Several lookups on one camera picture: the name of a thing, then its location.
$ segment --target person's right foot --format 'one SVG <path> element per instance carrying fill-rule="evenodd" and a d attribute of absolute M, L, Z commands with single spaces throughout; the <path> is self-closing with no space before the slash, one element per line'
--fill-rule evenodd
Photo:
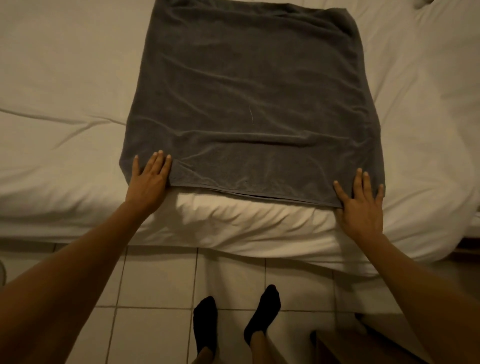
<path fill-rule="evenodd" d="M 268 327 L 280 311 L 281 306 L 280 295 L 276 287 L 273 284 L 269 285 L 260 297 L 257 310 L 243 332 L 243 337 L 249 346 L 254 332 L 263 331 L 266 334 Z"/>
<path fill-rule="evenodd" d="M 212 296 L 204 298 L 193 310 L 193 333 L 197 343 L 197 354 L 208 347 L 215 357 L 216 323 L 218 311 Z"/>

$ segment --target loose thread on towel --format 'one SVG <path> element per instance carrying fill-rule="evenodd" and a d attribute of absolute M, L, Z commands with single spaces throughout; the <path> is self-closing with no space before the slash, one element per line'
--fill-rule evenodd
<path fill-rule="evenodd" d="M 250 115 L 252 116 L 252 124 L 255 125 L 255 123 L 253 122 L 253 114 L 252 114 L 252 106 L 251 105 L 248 106 L 248 110 L 250 110 Z"/>

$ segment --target white bed sheet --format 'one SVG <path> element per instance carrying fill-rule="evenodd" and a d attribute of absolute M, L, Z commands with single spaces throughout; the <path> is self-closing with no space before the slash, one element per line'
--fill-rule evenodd
<path fill-rule="evenodd" d="M 467 146 L 480 190 L 480 1 L 434 1 L 416 13 L 427 69 Z M 467 236 L 480 237 L 479 213 Z"/>
<path fill-rule="evenodd" d="M 468 153 L 421 67 L 411 4 L 304 0 L 356 19 L 382 125 L 384 232 L 440 259 L 478 205 Z M 124 199 L 118 167 L 153 0 L 7 0 L 0 5 L 0 237 L 68 243 Z M 330 209 L 174 189 L 133 244 L 375 269 Z"/>

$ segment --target person's right arm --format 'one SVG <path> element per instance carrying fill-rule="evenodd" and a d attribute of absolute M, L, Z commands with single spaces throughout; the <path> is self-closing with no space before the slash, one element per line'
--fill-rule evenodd
<path fill-rule="evenodd" d="M 370 177 L 357 171 L 354 198 L 337 181 L 343 231 L 382 276 L 411 328 L 435 363 L 480 363 L 480 303 L 399 251 L 383 235 L 381 185 L 372 196 Z"/>

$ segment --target forearm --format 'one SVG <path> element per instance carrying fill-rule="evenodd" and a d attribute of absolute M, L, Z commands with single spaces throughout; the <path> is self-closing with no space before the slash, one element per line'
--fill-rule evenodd
<path fill-rule="evenodd" d="M 143 220 L 142 214 L 122 204 L 104 223 L 5 286 L 0 291 L 0 353 L 14 347 L 26 332 L 42 335 L 60 313 L 85 313 L 82 323 L 70 327 L 80 331 Z M 69 322 L 63 326 L 69 330 Z"/>
<path fill-rule="evenodd" d="M 384 235 L 357 242 L 436 363 L 480 354 L 480 304 L 399 251 Z"/>

